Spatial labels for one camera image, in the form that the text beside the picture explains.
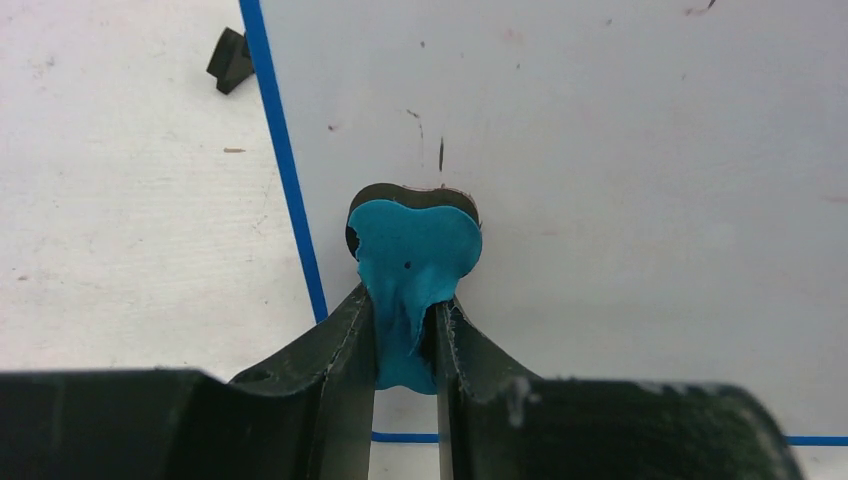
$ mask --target teal object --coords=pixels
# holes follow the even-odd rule
[[[477,223],[450,206],[413,209],[371,200],[348,218],[356,231],[359,276],[374,303],[377,389],[402,385],[436,394],[433,367],[419,347],[427,308],[453,298],[483,249]]]

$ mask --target blue border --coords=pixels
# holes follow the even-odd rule
[[[259,80],[259,92],[262,95],[262,105],[268,119],[268,129],[271,131],[271,143],[277,156],[277,167],[283,181],[283,193],[291,217],[294,240],[303,265],[303,275],[306,278],[306,289],[312,303],[315,322],[327,318],[327,300],[324,298],[324,288],[321,275],[318,272],[318,261],[312,246],[312,236],[309,233],[309,222],[306,219],[306,208],[303,205],[303,194],[297,178],[294,163],[294,152],[291,148],[289,129],[283,112],[282,96],[274,75],[274,62],[271,59],[271,46],[268,44],[268,34],[265,31],[265,21],[262,18],[261,0],[240,0],[241,14],[247,30],[250,56]],[[371,440],[386,443],[439,443],[437,433],[380,433],[371,432]],[[790,445],[805,447],[848,447],[848,437],[828,436],[787,436]]]

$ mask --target white surface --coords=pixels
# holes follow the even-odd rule
[[[354,194],[445,183],[483,223],[460,299],[530,368],[738,383],[848,434],[848,4],[697,3],[262,1],[330,309]]]
[[[0,3],[0,369],[228,379],[313,325],[256,80],[205,73],[240,23],[223,0]],[[437,472],[435,448],[372,448],[371,478]]]

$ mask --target whiteboard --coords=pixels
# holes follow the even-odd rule
[[[242,0],[316,317],[354,195],[445,184],[482,221],[458,296],[527,367],[848,435],[848,4],[706,3]],[[435,405],[381,392],[374,428]]]

